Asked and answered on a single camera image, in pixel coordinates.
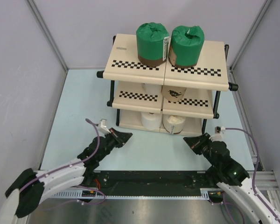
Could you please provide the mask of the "cream paper roll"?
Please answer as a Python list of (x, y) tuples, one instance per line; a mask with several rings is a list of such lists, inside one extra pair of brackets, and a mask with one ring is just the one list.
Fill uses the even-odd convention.
[(178, 134), (185, 126), (186, 117), (164, 114), (162, 122), (167, 132)]

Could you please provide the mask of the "unwrapped white paper roll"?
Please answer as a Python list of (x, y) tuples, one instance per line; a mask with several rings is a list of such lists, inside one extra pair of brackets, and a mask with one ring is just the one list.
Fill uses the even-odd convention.
[(160, 128), (162, 115), (157, 113), (141, 112), (141, 123), (147, 130)]

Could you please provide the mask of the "beige three-tier shelf rack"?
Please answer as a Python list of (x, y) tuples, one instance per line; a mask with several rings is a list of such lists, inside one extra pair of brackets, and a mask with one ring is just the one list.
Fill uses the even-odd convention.
[(197, 136), (209, 119), (218, 119), (222, 91), (236, 91), (228, 81), (229, 46), (205, 41), (196, 66), (178, 68), (170, 62), (143, 65), (137, 57), (136, 36), (117, 34), (103, 71), (111, 82), (109, 107), (116, 109), (122, 128)]

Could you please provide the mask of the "brown paper roll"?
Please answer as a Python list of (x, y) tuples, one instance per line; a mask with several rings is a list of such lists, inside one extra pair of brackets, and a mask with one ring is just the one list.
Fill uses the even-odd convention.
[(165, 99), (171, 102), (177, 102), (183, 98), (187, 88), (163, 85), (161, 93)]

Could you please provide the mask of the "green roll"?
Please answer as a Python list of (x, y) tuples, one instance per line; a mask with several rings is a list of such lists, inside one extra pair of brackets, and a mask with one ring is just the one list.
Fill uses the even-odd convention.
[(157, 67), (167, 59), (169, 33), (161, 23), (144, 23), (136, 31), (139, 61), (149, 67)]
[(178, 68), (196, 66), (204, 39), (204, 32), (200, 26), (174, 28), (168, 52), (170, 63)]

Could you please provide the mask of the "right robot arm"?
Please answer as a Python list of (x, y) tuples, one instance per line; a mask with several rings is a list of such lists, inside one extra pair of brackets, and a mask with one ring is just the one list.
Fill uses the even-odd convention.
[(252, 223), (280, 224), (280, 212), (256, 187), (255, 179), (231, 157), (225, 142), (208, 133), (183, 140), (195, 154), (204, 156), (211, 164), (206, 170), (209, 186), (222, 189)]

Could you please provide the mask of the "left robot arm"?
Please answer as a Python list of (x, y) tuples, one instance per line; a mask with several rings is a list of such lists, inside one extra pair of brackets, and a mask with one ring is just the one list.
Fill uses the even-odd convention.
[(24, 170), (5, 192), (6, 200), (0, 209), (0, 224), (11, 224), (24, 218), (54, 194), (71, 187), (90, 186), (93, 171), (114, 148), (123, 147), (132, 133), (110, 128), (104, 136), (97, 136), (72, 161), (50, 170)]

